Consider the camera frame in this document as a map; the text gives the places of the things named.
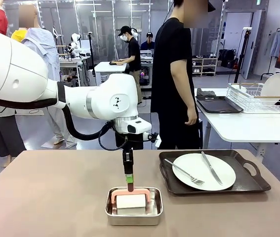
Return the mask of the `mannequin with pale blue shirt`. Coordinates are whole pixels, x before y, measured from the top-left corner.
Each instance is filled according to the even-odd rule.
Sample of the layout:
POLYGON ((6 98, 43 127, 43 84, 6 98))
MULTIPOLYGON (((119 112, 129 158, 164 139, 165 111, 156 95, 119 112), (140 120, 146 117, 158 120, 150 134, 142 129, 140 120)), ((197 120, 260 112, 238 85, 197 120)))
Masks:
MULTIPOLYGON (((19 27, 27 29, 22 43, 44 60, 48 68, 48 78, 60 81, 59 56, 53 35, 50 31, 40 27, 38 10, 34 5, 24 4, 19 6, 19 27)), ((66 143, 66 148, 77 145, 74 137, 67 130, 61 109, 46 107, 43 108, 43 113, 56 136, 54 145, 63 141, 66 143)))

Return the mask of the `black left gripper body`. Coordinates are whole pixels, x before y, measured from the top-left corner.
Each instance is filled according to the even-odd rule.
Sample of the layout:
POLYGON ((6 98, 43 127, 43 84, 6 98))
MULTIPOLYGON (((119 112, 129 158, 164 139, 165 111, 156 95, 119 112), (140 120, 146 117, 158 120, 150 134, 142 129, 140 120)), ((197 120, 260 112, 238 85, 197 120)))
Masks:
POLYGON ((116 146, 121 149, 128 150, 132 148, 134 150, 142 150, 143 145, 143 134, 120 134, 115 133, 116 146))

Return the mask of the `grey hanging shirt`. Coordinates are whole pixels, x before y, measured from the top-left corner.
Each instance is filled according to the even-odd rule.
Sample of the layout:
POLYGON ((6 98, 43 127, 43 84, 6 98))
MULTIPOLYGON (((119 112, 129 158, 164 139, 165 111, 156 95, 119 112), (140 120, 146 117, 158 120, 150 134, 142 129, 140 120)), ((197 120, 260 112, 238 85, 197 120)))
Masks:
POLYGON ((280 31, 274 32, 269 36, 267 45, 264 49, 264 55, 269 55, 270 57, 279 57, 280 31))

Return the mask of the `round white plate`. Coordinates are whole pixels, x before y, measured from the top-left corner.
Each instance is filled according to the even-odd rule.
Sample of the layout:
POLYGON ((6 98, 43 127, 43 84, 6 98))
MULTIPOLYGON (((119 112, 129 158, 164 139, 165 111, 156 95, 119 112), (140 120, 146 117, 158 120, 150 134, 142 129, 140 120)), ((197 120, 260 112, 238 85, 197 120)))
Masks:
POLYGON ((265 81, 260 96, 280 97, 280 74, 274 74, 265 81))
POLYGON ((191 153, 181 155, 176 158, 173 163, 178 167, 188 172, 194 178, 204 181, 203 185, 197 185, 193 183, 189 177, 180 172, 178 169, 172 166, 172 172, 175 177, 183 184, 186 184, 192 188, 203 191, 221 191, 230 188, 236 181, 236 173, 234 169, 225 161, 206 154, 209 162, 211 163, 216 174, 222 181, 223 185, 220 185, 213 175, 211 174, 205 160, 201 153, 191 153))

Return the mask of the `rectangular metal tin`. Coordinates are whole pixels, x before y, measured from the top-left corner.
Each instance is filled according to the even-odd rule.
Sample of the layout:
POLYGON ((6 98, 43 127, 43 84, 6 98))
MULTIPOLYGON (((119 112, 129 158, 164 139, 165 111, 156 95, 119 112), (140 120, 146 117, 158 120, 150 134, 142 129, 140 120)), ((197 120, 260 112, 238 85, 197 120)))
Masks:
POLYGON ((108 223, 112 226, 157 226, 163 215, 163 202, 161 192, 155 187, 144 187, 150 192, 150 199, 147 201, 145 211, 138 211, 126 214, 118 214, 116 197, 112 203, 114 191, 126 190, 125 187, 114 187, 109 189, 105 204, 105 213, 108 223))

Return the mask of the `white shoe rack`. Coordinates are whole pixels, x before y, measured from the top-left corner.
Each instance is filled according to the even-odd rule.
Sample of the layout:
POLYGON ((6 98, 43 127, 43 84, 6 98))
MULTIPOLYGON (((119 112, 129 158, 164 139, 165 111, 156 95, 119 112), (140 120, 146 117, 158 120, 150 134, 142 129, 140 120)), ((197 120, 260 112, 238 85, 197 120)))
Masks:
POLYGON ((193 76, 214 76, 218 59, 212 55, 194 55, 192 58, 193 76))

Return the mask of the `person in black cap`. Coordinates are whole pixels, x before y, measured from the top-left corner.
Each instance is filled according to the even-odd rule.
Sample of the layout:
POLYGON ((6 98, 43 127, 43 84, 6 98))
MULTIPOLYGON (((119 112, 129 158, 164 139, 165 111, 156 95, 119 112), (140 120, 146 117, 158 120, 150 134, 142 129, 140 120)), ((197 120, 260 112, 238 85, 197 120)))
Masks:
POLYGON ((113 61, 113 63, 118 66, 123 64, 128 65, 129 74, 133 76, 136 84, 138 104, 141 104, 143 97, 139 83, 141 70, 140 47, 134 33, 136 32, 130 26, 121 27, 119 37, 128 44, 128 58, 119 59, 118 61, 113 61))

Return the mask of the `dark brown serving tray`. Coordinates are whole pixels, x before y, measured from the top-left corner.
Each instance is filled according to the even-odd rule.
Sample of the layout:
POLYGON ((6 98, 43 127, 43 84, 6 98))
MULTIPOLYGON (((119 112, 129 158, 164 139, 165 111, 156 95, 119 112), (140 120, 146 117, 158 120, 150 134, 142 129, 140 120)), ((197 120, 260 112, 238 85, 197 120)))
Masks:
POLYGON ((259 193, 268 191, 271 186, 262 178, 257 165, 244 159, 235 150, 175 150, 166 151, 159 154, 160 171, 164 177, 167 190, 175 196, 194 196, 194 195, 212 195, 212 194, 234 194, 234 193, 259 193), (167 159, 173 162, 181 155, 191 153, 201 153, 217 157, 228 163, 236 173, 236 181, 228 189, 221 191, 203 191, 192 188, 178 180, 172 172, 172 165, 164 161, 167 159))
POLYGON ((243 108, 225 96, 197 96, 196 101, 204 111, 210 114, 238 114, 243 108))

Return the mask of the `white side table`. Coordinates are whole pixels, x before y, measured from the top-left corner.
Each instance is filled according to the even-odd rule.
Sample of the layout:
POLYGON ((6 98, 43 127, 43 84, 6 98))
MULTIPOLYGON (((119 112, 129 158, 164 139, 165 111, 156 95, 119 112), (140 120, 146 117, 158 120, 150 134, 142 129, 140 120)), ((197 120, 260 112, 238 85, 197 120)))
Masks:
POLYGON ((200 105, 218 135, 235 143, 280 143, 280 114, 210 114, 200 105))

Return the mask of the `pink lint roller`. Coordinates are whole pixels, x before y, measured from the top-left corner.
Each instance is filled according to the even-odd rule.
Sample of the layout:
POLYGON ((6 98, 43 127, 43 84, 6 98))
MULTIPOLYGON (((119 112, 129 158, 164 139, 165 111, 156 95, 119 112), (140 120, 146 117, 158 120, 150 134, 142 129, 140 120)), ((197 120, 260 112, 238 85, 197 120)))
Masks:
POLYGON ((133 184, 116 189, 111 194, 111 204, 116 208, 115 213, 122 216, 145 215, 150 200, 151 193, 148 188, 134 187, 133 184))

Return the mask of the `white standing background table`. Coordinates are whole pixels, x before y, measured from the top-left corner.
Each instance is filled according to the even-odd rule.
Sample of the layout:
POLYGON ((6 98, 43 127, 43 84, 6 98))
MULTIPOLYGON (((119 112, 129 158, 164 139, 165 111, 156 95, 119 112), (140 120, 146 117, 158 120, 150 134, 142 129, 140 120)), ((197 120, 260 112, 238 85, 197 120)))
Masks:
POLYGON ((95 66, 96 73, 123 73, 126 69, 127 64, 120 66, 110 65, 110 62, 100 62, 95 66))

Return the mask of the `person in black t-shirt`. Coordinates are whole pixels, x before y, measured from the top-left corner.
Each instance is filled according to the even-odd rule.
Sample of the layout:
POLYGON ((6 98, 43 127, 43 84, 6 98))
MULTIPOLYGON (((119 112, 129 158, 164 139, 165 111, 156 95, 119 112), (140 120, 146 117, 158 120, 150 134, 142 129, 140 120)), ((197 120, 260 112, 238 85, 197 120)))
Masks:
POLYGON ((156 34, 153 59, 151 112, 158 114, 160 150, 201 148, 199 114, 193 83, 191 28, 215 10, 209 0, 173 0, 173 11, 156 34), (195 102, 198 121, 188 121, 187 107, 176 88, 187 80, 195 102))

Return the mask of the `silver fork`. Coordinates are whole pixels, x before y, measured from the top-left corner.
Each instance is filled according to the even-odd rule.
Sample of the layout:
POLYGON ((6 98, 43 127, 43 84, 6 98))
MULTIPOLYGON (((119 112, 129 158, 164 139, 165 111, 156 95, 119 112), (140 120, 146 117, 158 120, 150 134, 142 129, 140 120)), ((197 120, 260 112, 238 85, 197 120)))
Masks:
POLYGON ((197 185, 203 185, 204 181, 199 180, 197 178, 194 178, 193 176, 191 176, 188 172, 186 172, 185 170, 183 170, 182 168, 178 167, 177 165, 175 165, 174 163, 172 163, 171 161, 164 159, 164 161, 166 161, 167 163, 171 164, 173 167, 175 167, 176 169, 178 169, 180 172, 182 172, 183 174, 185 174, 187 177, 190 178, 190 180, 197 184, 197 185))

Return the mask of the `person in yellow hoodie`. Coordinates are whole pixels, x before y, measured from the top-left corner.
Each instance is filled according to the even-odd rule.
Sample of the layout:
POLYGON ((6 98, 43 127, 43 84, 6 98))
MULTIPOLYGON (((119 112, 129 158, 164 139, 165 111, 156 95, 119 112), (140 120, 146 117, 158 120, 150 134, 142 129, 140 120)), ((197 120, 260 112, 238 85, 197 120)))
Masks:
POLYGON ((26 33, 27 33, 27 29, 19 29, 13 32, 11 38, 18 42, 21 42, 25 38, 26 33))

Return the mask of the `silver table knife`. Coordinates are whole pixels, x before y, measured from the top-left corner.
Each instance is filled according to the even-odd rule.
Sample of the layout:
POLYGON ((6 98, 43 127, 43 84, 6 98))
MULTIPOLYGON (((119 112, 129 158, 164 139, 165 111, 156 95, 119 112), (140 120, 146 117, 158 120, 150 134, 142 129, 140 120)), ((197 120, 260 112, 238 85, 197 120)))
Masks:
POLYGON ((203 151, 201 151, 201 155, 202 155, 203 159, 205 160, 205 162, 206 162, 206 164, 207 164, 207 166, 208 166, 208 168, 209 168, 211 174, 212 174, 213 177, 215 178, 215 180, 216 180, 220 185, 223 185, 222 181, 220 180, 220 178, 219 178, 218 175, 216 174, 215 170, 213 169, 211 163, 209 162, 209 160, 208 160, 206 154, 205 154, 203 151))

